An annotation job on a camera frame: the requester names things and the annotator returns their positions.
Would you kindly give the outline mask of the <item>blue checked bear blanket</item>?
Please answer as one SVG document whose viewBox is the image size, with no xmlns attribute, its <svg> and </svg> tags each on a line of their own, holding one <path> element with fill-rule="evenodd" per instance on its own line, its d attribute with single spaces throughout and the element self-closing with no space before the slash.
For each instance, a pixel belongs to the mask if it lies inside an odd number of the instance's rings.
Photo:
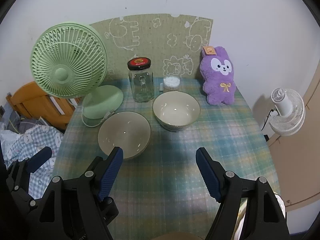
<svg viewBox="0 0 320 240">
<path fill-rule="evenodd" d="M 1 122 L 1 147 L 7 167 L 13 161 L 31 158 L 46 146 L 52 149 L 52 157 L 36 172 L 30 174 L 28 193 L 34 199 L 43 196 L 53 177 L 53 169 L 62 140 L 63 133 L 52 126 L 36 125 L 25 133 L 18 134 L 6 129 L 5 123 Z"/>
</svg>

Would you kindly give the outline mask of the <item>green desk fan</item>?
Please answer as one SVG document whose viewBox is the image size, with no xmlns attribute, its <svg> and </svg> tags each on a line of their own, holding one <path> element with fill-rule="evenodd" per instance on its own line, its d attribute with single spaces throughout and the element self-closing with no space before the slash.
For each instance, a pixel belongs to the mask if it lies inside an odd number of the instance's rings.
<svg viewBox="0 0 320 240">
<path fill-rule="evenodd" d="M 121 89 L 103 85 L 107 50 L 90 25 L 63 22 L 44 31 L 33 46 L 30 70 L 34 81 L 60 99 L 83 98 L 81 118 L 102 124 L 124 100 Z"/>
</svg>

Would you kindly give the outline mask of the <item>cotton swab container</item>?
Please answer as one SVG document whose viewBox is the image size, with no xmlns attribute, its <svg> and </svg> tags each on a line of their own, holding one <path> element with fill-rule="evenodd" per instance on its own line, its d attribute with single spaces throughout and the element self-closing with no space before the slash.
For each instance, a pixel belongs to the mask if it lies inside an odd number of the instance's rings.
<svg viewBox="0 0 320 240">
<path fill-rule="evenodd" d="M 181 80 L 177 76 L 166 76 L 163 79 L 163 92 L 178 91 Z"/>
</svg>

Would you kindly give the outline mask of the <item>plaid tablecloth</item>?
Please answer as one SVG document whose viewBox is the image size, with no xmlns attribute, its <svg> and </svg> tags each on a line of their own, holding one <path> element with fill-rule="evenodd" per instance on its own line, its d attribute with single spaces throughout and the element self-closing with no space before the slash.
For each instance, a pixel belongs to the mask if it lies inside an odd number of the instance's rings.
<svg viewBox="0 0 320 240">
<path fill-rule="evenodd" d="M 267 142 L 241 93 L 230 106 L 206 102 L 202 83 L 183 79 L 181 91 L 200 104 L 199 118 L 188 128 L 164 129 L 152 111 L 152 101 L 132 98 L 128 79 L 114 80 L 124 101 L 120 111 L 144 116 L 151 126 L 147 148 L 125 160 L 111 190 L 119 215 L 108 226 L 114 239 L 153 239 L 169 232 L 188 232 L 204 238 L 219 208 L 196 165 L 196 150 L 210 156 L 241 178 L 265 177 L 280 192 Z"/>
</svg>

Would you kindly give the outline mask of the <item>glass jar with dark lid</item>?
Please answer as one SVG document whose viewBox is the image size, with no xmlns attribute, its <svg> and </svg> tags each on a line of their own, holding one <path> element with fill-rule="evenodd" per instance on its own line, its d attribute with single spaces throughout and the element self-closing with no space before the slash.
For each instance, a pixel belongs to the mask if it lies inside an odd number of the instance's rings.
<svg viewBox="0 0 320 240">
<path fill-rule="evenodd" d="M 151 60 L 137 57 L 127 63 L 129 81 L 133 99 L 136 102 L 148 102 L 154 98 L 153 72 Z"/>
</svg>

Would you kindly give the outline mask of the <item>white clip fan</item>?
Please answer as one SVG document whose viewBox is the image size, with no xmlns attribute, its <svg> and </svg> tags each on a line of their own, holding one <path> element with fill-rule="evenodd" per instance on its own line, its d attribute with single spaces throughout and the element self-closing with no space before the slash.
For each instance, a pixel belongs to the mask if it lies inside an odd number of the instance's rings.
<svg viewBox="0 0 320 240">
<path fill-rule="evenodd" d="M 269 124 L 279 136 L 288 137 L 297 133 L 304 124 L 305 104 L 300 94 L 288 88 L 275 88 L 271 93 L 274 107 L 269 111 L 262 131 Z"/>
</svg>

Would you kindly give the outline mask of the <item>large grey-green bowl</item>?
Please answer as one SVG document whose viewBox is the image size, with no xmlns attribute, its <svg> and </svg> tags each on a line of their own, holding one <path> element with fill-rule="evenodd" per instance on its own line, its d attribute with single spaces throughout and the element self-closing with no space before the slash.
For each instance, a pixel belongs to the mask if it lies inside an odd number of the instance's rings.
<svg viewBox="0 0 320 240">
<path fill-rule="evenodd" d="M 100 127 L 98 145 L 106 155 L 119 147 L 123 150 L 123 158 L 129 160 L 147 148 L 150 137 L 151 126 L 144 116 L 136 112 L 119 112 Z"/>
</svg>

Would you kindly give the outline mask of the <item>purple plush rabbit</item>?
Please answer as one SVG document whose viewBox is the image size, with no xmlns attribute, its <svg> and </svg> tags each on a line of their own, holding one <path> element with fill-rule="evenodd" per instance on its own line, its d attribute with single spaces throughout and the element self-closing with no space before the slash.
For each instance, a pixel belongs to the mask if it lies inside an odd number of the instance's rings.
<svg viewBox="0 0 320 240">
<path fill-rule="evenodd" d="M 202 47 L 200 73 L 204 79 L 202 89 L 207 95 L 208 104 L 234 103 L 234 67 L 225 48 Z"/>
</svg>

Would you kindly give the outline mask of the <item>wooden bed headboard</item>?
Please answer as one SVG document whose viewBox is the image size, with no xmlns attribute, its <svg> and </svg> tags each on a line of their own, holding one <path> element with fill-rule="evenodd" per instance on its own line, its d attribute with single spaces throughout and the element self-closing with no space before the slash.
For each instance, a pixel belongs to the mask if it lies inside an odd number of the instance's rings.
<svg viewBox="0 0 320 240">
<path fill-rule="evenodd" d="M 44 118 L 55 128 L 65 130 L 75 111 L 67 99 L 51 98 L 34 81 L 19 88 L 6 100 L 13 110 L 26 118 Z"/>
</svg>

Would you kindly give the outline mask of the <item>grey striped pillow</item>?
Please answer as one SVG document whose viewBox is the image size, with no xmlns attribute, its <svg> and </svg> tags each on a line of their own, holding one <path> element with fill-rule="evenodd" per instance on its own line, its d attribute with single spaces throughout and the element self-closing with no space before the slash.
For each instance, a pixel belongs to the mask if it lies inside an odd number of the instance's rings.
<svg viewBox="0 0 320 240">
<path fill-rule="evenodd" d="M 1 131 L 9 130 L 17 134 L 23 134 L 34 126 L 50 126 L 44 118 L 27 118 L 12 109 L 5 110 L 1 106 Z"/>
</svg>

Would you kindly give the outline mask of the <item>green cartoon wall mat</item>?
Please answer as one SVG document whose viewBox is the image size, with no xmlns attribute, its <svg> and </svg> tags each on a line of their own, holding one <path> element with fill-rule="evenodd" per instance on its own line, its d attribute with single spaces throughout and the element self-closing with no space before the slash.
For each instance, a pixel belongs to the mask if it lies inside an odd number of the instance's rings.
<svg viewBox="0 0 320 240">
<path fill-rule="evenodd" d="M 127 63 L 137 57 L 151 60 L 154 77 L 199 79 L 201 50 L 207 46 L 213 20 L 200 16 L 141 14 L 92 23 L 107 50 L 105 80 L 125 79 Z"/>
</svg>

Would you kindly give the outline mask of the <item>cream bowl with blue flowers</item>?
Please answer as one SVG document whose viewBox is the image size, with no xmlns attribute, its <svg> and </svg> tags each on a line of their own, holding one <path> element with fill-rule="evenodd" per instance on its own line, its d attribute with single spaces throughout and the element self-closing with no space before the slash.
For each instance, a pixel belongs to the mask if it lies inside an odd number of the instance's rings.
<svg viewBox="0 0 320 240">
<path fill-rule="evenodd" d="M 201 111 L 200 104 L 194 97 L 179 91 L 165 92 L 157 96 L 152 110 L 159 124 L 173 132 L 192 125 Z"/>
</svg>

